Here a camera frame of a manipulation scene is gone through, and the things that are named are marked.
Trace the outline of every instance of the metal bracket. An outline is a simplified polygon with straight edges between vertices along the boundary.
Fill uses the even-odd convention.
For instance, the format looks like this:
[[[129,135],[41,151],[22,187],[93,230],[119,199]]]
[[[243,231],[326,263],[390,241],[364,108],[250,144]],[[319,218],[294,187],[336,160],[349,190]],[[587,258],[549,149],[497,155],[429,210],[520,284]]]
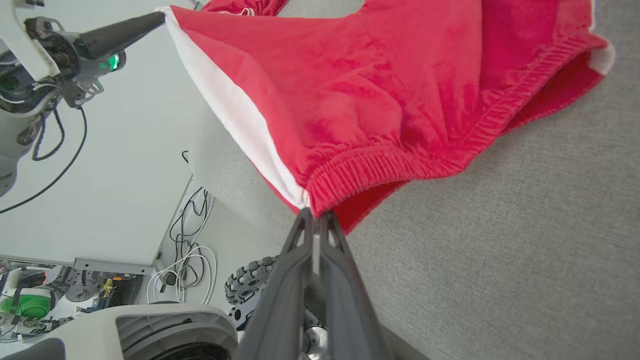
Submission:
[[[84,99],[76,100],[76,105],[82,105],[87,101],[93,99],[97,94],[101,94],[104,92],[104,87],[100,84],[98,79],[79,79],[76,82],[76,85],[82,89],[82,91],[86,92],[88,97]]]
[[[153,266],[112,263],[110,261],[99,261],[83,258],[76,258],[73,268],[76,270],[118,272],[121,274],[135,275],[151,275],[154,273]]]

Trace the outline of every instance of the drawstring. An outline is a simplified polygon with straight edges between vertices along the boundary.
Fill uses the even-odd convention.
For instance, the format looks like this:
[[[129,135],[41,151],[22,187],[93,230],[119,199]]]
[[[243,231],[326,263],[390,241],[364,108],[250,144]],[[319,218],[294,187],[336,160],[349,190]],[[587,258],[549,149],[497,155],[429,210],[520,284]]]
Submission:
[[[230,12],[218,12],[218,13],[227,13],[229,15],[240,15],[240,16],[255,16],[255,10],[252,8],[244,8],[240,13],[230,13]]]

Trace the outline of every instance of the white stripe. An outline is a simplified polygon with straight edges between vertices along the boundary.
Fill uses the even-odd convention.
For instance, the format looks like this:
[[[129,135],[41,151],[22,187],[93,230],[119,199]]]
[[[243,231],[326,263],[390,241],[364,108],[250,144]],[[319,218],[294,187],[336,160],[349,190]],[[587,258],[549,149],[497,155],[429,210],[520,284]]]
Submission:
[[[160,8],[175,48],[196,87],[231,136],[282,197],[299,209],[309,195],[280,159],[267,122],[256,105],[178,25],[171,8]]]

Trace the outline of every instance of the clothing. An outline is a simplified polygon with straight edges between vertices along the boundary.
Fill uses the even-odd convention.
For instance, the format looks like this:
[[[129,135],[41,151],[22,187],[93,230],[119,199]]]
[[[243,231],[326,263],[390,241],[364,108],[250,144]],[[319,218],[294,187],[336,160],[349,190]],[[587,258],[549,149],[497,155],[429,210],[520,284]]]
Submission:
[[[611,68],[588,0],[368,0],[342,19],[166,9],[195,84],[293,210],[348,232],[414,179],[457,174]]]
[[[245,16],[275,16],[287,0],[210,0],[201,11]]]

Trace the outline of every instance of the gray carpet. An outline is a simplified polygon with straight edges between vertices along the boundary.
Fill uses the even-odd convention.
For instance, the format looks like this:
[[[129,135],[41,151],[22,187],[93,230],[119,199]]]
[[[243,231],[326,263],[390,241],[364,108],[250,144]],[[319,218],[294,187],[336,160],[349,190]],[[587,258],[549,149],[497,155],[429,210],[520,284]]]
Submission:
[[[281,15],[361,4],[290,0]],[[601,85],[463,174],[405,186],[348,238],[381,321],[432,360],[640,359],[640,2],[596,13],[618,53]],[[219,122],[206,126],[196,177],[284,242],[290,211]]]

